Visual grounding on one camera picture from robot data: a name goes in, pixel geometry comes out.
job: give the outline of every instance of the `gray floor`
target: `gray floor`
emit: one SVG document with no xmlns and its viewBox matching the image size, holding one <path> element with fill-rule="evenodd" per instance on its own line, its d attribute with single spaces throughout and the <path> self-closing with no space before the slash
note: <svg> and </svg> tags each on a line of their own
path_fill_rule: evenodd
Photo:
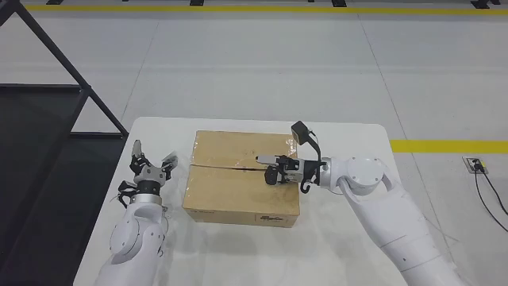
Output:
<svg viewBox="0 0 508 286">
<path fill-rule="evenodd" d="M 132 4 L 147 2 L 188 3 L 133 0 Z M 328 2 L 318 0 L 317 5 Z M 65 3 L 90 4 L 88 0 Z M 210 5 L 237 3 L 222 0 Z M 276 0 L 239 3 L 280 4 Z M 349 6 L 468 8 L 469 4 L 466 0 L 351 0 Z M 127 128 L 140 116 L 166 116 L 370 122 L 385 126 L 391 139 L 508 138 L 504 46 L 508 17 L 33 15 Z M 18 18 L 0 28 L 0 42 L 0 83 L 72 83 Z M 92 103 L 75 128 L 114 131 Z M 505 285 L 508 235 L 483 209 L 474 176 L 467 174 L 461 156 L 395 154 L 405 187 L 460 275 L 474 285 Z M 508 202 L 503 173 L 508 157 L 483 155 L 483 159 Z M 487 204 L 508 225 L 493 192 L 483 180 L 480 185 Z"/>
</svg>

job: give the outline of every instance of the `yellow stripe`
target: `yellow stripe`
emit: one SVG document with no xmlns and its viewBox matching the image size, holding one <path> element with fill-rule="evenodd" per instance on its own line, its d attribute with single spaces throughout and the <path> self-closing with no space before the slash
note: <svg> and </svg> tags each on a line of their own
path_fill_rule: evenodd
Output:
<svg viewBox="0 0 508 286">
<path fill-rule="evenodd" d="M 88 11 L 88 12 L 207 12 L 207 13 L 300 13 L 300 14 L 452 14 L 452 15 L 508 15 L 508 10 L 480 9 L 415 9 L 415 8 L 333 8 L 311 6 L 67 6 L 26 5 L 32 11 Z"/>
<path fill-rule="evenodd" d="M 508 141 L 390 141 L 394 153 L 508 153 Z"/>
</svg>

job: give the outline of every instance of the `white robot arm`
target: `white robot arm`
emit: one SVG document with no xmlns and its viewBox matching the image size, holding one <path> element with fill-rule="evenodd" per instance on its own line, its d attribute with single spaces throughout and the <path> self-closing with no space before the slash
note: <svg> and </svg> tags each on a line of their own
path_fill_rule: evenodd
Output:
<svg viewBox="0 0 508 286">
<path fill-rule="evenodd" d="M 309 142 L 316 149 L 318 161 L 259 156 L 257 161 L 268 165 L 267 184 L 296 181 L 301 183 L 303 193 L 309 191 L 309 187 L 304 187 L 305 182 L 330 191 L 339 187 L 369 237 L 395 264 L 409 286 L 464 286 L 434 244 L 424 215 L 380 159 L 321 159 L 318 144 L 302 122 L 294 124 L 292 131 L 300 145 Z M 371 194 L 380 182 L 387 188 L 383 196 L 357 198 Z"/>
<path fill-rule="evenodd" d="M 171 178 L 178 164 L 174 153 L 163 159 L 162 167 L 150 164 L 135 141 L 130 168 L 134 184 L 122 182 L 118 200 L 126 208 L 111 234 L 113 254 L 102 266 L 95 286 L 151 286 L 156 275 L 161 246 L 168 222 L 160 198 L 160 188 Z M 129 205 L 123 197 L 129 197 Z"/>
</svg>

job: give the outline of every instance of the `table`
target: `table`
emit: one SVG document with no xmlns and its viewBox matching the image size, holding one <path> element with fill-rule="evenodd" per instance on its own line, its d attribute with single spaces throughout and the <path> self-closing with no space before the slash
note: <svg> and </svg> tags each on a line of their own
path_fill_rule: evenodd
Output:
<svg viewBox="0 0 508 286">
<path fill-rule="evenodd" d="M 74 285 L 94 283 L 110 256 L 114 225 L 125 212 L 116 200 L 129 169 L 133 142 L 154 164 L 171 151 L 179 154 L 174 181 L 161 189 L 171 204 L 170 233 L 155 285 L 406 285 L 391 261 L 371 241 L 344 196 L 313 186 L 300 193 L 300 216 L 294 227 L 272 228 L 196 223 L 181 208 L 195 132 L 200 129 L 256 133 L 291 133 L 294 122 L 198 118 L 138 118 L 118 162 L 106 199 L 90 237 Z M 386 130 L 380 125 L 305 122 L 319 137 L 324 157 L 348 159 L 359 154 L 381 158 L 398 179 Z M 315 159 L 307 144 L 298 157 Z M 379 186 L 373 193 L 383 190 Z"/>
</svg>

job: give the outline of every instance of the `power outlet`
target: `power outlet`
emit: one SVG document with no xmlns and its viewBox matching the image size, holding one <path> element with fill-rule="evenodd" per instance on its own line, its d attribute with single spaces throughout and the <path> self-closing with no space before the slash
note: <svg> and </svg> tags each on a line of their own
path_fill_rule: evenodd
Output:
<svg viewBox="0 0 508 286">
<path fill-rule="evenodd" d="M 483 169 L 485 169 L 485 173 L 488 174 L 489 171 L 487 170 L 487 166 L 485 165 L 485 162 L 481 160 L 478 157 L 462 157 L 462 160 L 466 164 L 466 168 L 468 169 L 469 173 L 475 173 L 475 161 L 479 160 L 480 164 L 482 164 Z"/>
</svg>

